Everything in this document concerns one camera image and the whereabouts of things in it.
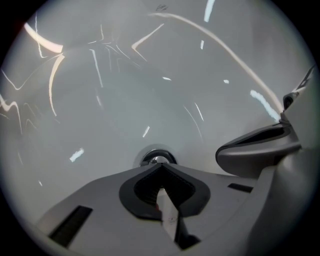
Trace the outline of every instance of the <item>glossy gray surface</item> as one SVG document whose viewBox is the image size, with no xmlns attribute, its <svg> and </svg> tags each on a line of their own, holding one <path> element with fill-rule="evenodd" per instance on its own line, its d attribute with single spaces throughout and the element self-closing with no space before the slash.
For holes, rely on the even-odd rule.
<svg viewBox="0 0 320 256">
<path fill-rule="evenodd" d="M 225 174 L 216 150 L 275 123 L 283 95 L 311 65 L 299 35 L 266 2 L 50 2 L 1 67 L 7 196 L 36 223 L 153 148 Z"/>
</svg>

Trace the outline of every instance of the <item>black rectangular slot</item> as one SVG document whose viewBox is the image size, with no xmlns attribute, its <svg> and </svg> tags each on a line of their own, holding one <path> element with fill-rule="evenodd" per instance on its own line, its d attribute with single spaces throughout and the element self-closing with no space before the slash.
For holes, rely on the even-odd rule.
<svg viewBox="0 0 320 256">
<path fill-rule="evenodd" d="M 81 226 L 86 222 L 91 208 L 78 206 L 70 215 L 50 234 L 50 238 L 63 247 L 67 247 L 76 236 Z"/>
<path fill-rule="evenodd" d="M 246 185 L 241 185 L 237 183 L 231 183 L 228 188 L 234 189 L 234 190 L 239 190 L 247 193 L 251 193 L 251 191 L 254 189 L 252 186 L 246 186 Z"/>
</svg>

